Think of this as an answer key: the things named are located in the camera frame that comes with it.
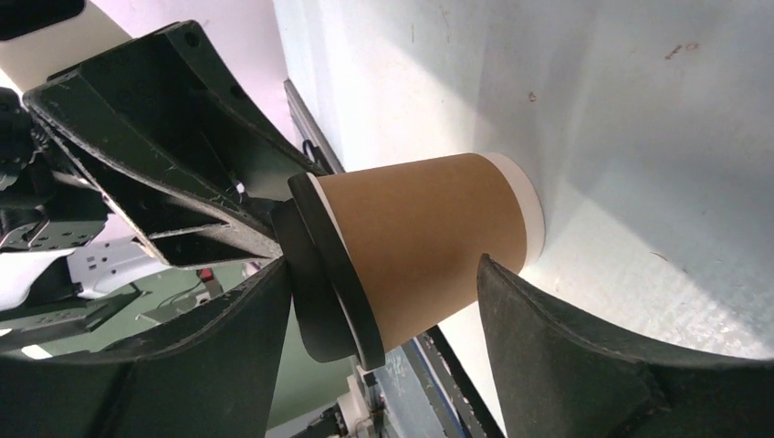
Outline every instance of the white surface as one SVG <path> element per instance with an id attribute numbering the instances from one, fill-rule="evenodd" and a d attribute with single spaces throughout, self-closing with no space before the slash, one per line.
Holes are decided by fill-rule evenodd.
<path id="1" fill-rule="evenodd" d="M 73 249 L 37 251 L 31 253 L 0 254 L 0 310 L 8 310 L 22 304 L 29 294 L 32 283 L 62 256 Z"/>
<path id="2" fill-rule="evenodd" d="M 347 170 L 502 152 L 546 215 L 524 278 L 647 336 L 772 355 L 774 5 L 276 9 L 290 78 Z M 442 329 L 500 420 L 477 306 Z"/>
<path id="3" fill-rule="evenodd" d="M 132 281 L 170 268 L 145 254 L 133 239 L 129 226 L 116 214 L 110 214 L 105 229 L 68 257 L 70 278 L 83 288 L 79 297 L 105 297 Z"/>
<path id="4" fill-rule="evenodd" d="M 0 68 L 0 87 L 5 87 L 7 89 L 12 89 L 16 92 L 16 94 L 19 94 L 21 91 L 19 87 L 14 83 L 11 78 L 6 75 L 6 73 Z"/>
<path id="5" fill-rule="evenodd" d="M 22 348 L 22 353 L 24 353 L 30 359 L 34 360 L 42 360 L 53 357 L 51 356 L 51 353 L 45 351 L 39 345 L 27 345 L 26 347 Z"/>
<path id="6" fill-rule="evenodd" d="M 543 252 L 543 245 L 546 241 L 543 209 L 540 207 L 540 199 L 535 193 L 535 187 L 524 171 L 505 155 L 501 153 L 483 153 L 481 155 L 502 173 L 518 200 L 527 233 L 527 256 L 524 258 L 524 266 L 532 265 Z"/>
<path id="7" fill-rule="evenodd" d="M 363 399 L 361 389 L 358 387 L 358 378 L 349 376 L 347 385 L 350 387 L 350 391 L 340 396 L 337 403 L 341 409 L 341 416 L 344 417 L 344 422 L 347 424 L 347 430 L 357 435 L 359 429 L 368 428 L 371 413 L 365 399 Z"/>

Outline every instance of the paper cup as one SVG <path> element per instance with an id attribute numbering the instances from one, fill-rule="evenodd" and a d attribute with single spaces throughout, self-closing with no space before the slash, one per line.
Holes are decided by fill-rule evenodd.
<path id="1" fill-rule="evenodd" d="M 309 233 L 366 369 L 474 302 L 482 254 L 519 272 L 543 246 L 535 190 L 503 155 L 298 175 L 290 188 L 307 229 L 286 235 Z"/>

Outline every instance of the kraft paper cup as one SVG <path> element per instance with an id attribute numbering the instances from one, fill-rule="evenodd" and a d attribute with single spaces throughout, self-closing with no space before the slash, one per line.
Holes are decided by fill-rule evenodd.
<path id="1" fill-rule="evenodd" d="M 286 210 L 295 221 L 273 220 L 291 276 L 304 276 L 294 299 L 306 304 L 298 321 L 318 360 L 351 351 L 364 369 L 381 366 L 385 351 L 476 300 L 482 254 L 519 272 L 543 246 L 535 190 L 526 174 L 499 154 L 468 153 L 319 178 L 303 174 L 289 185 L 294 195 L 289 203 L 296 208 Z M 305 226 L 285 229 L 283 222 Z M 298 262 L 299 251 L 291 254 L 302 240 L 305 257 L 317 260 L 317 274 Z M 328 309 L 327 315 L 311 308 Z M 304 329 L 302 319 L 314 322 Z M 338 334 L 335 339 L 325 327 Z M 341 335 L 347 329 L 351 337 Z"/>

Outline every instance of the scuff mark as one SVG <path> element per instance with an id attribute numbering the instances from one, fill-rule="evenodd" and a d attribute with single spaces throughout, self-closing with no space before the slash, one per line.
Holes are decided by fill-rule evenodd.
<path id="1" fill-rule="evenodd" d="M 679 52 L 681 48 L 683 48 L 683 45 L 682 44 L 678 44 L 677 47 L 675 47 L 674 50 L 669 52 L 669 55 L 664 57 L 664 59 L 666 59 L 667 61 L 672 59 L 673 57 L 675 57 L 675 55 L 677 55 L 677 52 Z"/>
<path id="2" fill-rule="evenodd" d="M 446 43 L 449 43 L 451 38 L 449 37 L 449 11 L 445 10 L 443 6 L 439 5 L 438 9 L 441 9 L 441 17 L 444 18 L 444 23 L 446 23 Z"/>
<path id="3" fill-rule="evenodd" d="M 658 253 L 654 253 L 653 251 L 651 251 L 651 254 L 653 254 L 653 255 L 654 255 L 654 256 L 656 256 L 656 257 L 659 257 L 659 258 L 661 258 L 661 259 L 662 259 L 662 260 L 664 260 L 665 262 L 668 262 L 668 261 L 669 261 L 669 259 L 668 259 L 668 258 L 666 258 L 666 257 L 664 257 L 663 255 L 660 255 L 660 254 L 658 254 Z"/>
<path id="4" fill-rule="evenodd" d="M 393 358 L 388 355 L 387 364 L 384 368 L 390 375 L 390 380 L 392 381 L 395 390 L 397 390 L 398 396 L 403 396 L 406 393 L 406 389 L 403 387 L 403 379 L 401 379 L 401 377 L 405 378 L 406 371 L 403 367 L 403 361 L 401 357 L 397 356 Z"/>

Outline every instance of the black cup lid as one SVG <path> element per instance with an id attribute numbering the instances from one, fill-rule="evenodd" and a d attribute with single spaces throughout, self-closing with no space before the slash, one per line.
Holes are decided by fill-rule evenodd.
<path id="1" fill-rule="evenodd" d="M 293 199 L 271 212 L 282 253 L 288 262 L 293 307 L 304 347 L 312 359 L 331 362 L 358 354 L 350 325 Z"/>
<path id="2" fill-rule="evenodd" d="M 293 176 L 288 186 L 339 299 L 361 366 L 374 370 L 385 361 L 382 335 L 355 266 L 311 178 L 314 176 L 305 173 Z"/>

